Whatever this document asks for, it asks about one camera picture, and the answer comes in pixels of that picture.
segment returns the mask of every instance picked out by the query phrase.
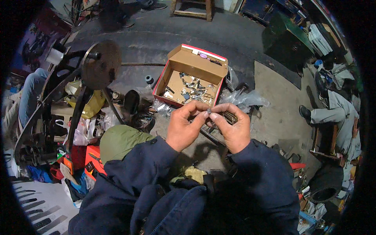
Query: treadle sewing machine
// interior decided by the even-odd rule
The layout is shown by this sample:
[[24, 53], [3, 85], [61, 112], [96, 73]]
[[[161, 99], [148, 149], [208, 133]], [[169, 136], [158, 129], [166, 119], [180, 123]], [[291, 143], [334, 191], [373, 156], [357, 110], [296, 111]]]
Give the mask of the treadle sewing machine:
[[[72, 59], [77, 59], [76, 66], [70, 66]], [[107, 86], [115, 79], [121, 66], [121, 51], [113, 41], [103, 41], [92, 45], [88, 50], [68, 52], [67, 48], [54, 42], [49, 49], [46, 61], [53, 67], [45, 81], [36, 110], [22, 130], [14, 147], [14, 156], [17, 164], [45, 164], [56, 159], [57, 151], [54, 147], [54, 130], [51, 124], [51, 104], [54, 97], [62, 92], [67, 83], [75, 78], [82, 79], [82, 87], [74, 107], [71, 125], [68, 132], [66, 151], [70, 153], [73, 144], [74, 132], [79, 123], [85, 104], [95, 90], [101, 90], [109, 106], [121, 124], [123, 120], [116, 111], [109, 96]], [[67, 70], [68, 73], [58, 76], [58, 73]], [[38, 120], [42, 120], [41, 133], [33, 134]], [[28, 150], [20, 154], [25, 146]]]

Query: wooden stool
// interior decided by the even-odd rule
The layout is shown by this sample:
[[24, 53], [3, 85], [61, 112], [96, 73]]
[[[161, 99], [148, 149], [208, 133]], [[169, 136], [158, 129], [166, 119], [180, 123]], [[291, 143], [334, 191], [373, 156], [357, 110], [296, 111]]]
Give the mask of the wooden stool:
[[187, 16], [205, 18], [206, 21], [212, 21], [212, 0], [202, 0], [202, 1], [182, 0], [182, 3], [184, 3], [184, 2], [188, 3], [189, 2], [189, 3], [205, 4], [206, 5], [206, 13], [175, 10], [176, 9], [176, 1], [177, 0], [171, 1], [170, 17], [173, 17], [174, 15], [187, 15]]

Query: box lid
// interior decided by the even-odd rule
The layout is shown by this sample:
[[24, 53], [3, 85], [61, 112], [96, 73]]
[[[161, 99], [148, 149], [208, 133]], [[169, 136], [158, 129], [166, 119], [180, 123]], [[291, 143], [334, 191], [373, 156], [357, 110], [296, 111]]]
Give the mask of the box lid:
[[[198, 53], [205, 54], [208, 58], [220, 62], [222, 66], [201, 58]], [[219, 77], [225, 77], [228, 73], [228, 61], [226, 58], [186, 44], [177, 46], [168, 53], [167, 57], [171, 61], [190, 65]]]

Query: black tire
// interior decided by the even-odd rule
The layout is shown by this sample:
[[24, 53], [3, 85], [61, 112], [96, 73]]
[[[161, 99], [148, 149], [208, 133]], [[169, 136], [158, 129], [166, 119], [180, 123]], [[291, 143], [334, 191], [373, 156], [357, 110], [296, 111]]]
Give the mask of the black tire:
[[338, 165], [326, 164], [320, 168], [309, 182], [310, 201], [324, 203], [330, 201], [341, 191], [343, 169]]

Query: fingernail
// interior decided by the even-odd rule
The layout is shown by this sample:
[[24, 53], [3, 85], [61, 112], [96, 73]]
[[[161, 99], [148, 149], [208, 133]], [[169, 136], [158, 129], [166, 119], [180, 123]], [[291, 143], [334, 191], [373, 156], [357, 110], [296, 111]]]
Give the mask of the fingernail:
[[217, 118], [217, 116], [218, 116], [218, 114], [216, 114], [216, 113], [211, 113], [209, 115], [210, 119], [213, 120], [213, 121]]

